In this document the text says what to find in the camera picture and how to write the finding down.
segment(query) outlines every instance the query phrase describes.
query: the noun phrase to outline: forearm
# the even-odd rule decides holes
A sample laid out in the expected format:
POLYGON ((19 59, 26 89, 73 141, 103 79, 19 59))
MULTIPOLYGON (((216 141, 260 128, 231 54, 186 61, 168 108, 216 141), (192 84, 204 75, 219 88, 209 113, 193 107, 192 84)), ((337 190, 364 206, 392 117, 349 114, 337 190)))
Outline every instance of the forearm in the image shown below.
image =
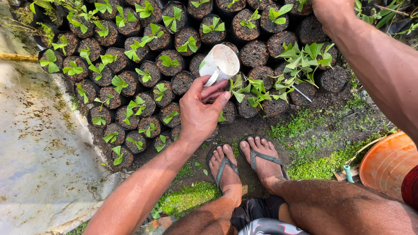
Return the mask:
POLYGON ((325 26, 381 111, 418 143, 418 52, 355 16, 325 26))
POLYGON ((198 146, 180 137, 140 167, 106 199, 84 234, 133 234, 198 146))

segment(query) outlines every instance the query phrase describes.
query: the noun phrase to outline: leg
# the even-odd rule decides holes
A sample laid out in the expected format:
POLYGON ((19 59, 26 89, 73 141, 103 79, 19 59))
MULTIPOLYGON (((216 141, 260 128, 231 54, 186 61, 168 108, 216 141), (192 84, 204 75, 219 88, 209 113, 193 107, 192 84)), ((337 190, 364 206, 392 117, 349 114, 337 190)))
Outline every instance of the leg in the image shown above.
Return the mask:
MULTIPOLYGON (((214 177, 217 176, 224 157, 237 164, 231 146, 225 144, 223 148, 218 147, 209 163, 214 177)), ((223 193, 222 197, 181 218, 164 234, 233 234, 234 228, 230 220, 234 209, 241 204, 242 184, 239 176, 228 165, 225 166, 219 186, 223 193)))
MULTIPOLYGON (((274 145, 265 139, 248 138, 240 146, 248 162, 250 146, 278 158, 274 145)), ((286 181, 280 165, 262 158, 256 158, 256 163, 261 183, 272 195, 285 199, 290 218, 310 234, 418 233, 418 214, 405 204, 350 183, 286 181)))

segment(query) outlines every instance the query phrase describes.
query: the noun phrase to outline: person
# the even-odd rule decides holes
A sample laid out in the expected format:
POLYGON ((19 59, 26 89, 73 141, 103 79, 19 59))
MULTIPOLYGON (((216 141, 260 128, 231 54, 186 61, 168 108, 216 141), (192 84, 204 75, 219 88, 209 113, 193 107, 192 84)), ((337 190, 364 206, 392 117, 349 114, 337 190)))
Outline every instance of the person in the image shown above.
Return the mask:
MULTIPOLYGON (((354 0, 312 3, 324 32, 338 46, 372 99, 417 144, 418 52, 357 19, 354 0)), ((179 138, 105 200, 84 234, 125 235, 139 228, 182 166, 214 131, 231 96, 219 91, 227 81, 203 88, 208 79, 196 79, 180 99, 179 138), (213 104, 206 104, 213 99, 213 104)), ((237 162, 231 146, 218 146, 210 155, 209 167, 222 196, 190 212, 165 234, 252 234, 264 222, 268 224, 268 219, 261 220, 260 216, 282 221, 276 223, 273 230, 277 232, 271 234, 280 234, 280 229, 286 234, 418 234, 418 213, 403 203, 350 183, 287 180, 277 164, 279 156, 273 144, 260 137, 241 141, 240 149, 254 164, 271 196, 240 206, 242 185, 235 172, 237 162)))

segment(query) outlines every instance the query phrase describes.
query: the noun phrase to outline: orange bucket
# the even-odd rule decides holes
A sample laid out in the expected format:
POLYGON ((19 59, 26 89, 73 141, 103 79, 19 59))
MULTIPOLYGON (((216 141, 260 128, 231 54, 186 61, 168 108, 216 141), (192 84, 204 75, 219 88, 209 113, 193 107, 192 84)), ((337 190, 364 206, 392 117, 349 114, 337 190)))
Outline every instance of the orange bucket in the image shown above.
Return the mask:
POLYGON ((360 164, 359 175, 365 186, 404 202, 402 181, 416 165, 417 147, 411 138, 399 131, 382 139, 367 152, 360 164))

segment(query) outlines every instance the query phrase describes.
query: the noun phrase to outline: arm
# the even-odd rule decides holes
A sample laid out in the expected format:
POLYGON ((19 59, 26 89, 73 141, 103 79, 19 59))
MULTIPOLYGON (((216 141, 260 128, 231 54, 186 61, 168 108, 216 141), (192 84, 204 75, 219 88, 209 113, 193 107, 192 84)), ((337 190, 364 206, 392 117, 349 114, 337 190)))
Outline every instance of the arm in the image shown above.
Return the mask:
POLYGON ((215 130, 229 92, 217 92, 227 81, 203 88, 210 76, 194 80, 180 99, 181 133, 164 152, 158 154, 125 180, 97 210, 85 235, 133 234, 150 214, 176 174, 195 150, 215 130), (216 99, 212 105, 208 100, 216 99))
POLYGON ((363 22, 354 0, 313 0, 335 42, 384 115, 418 144, 418 51, 363 22))

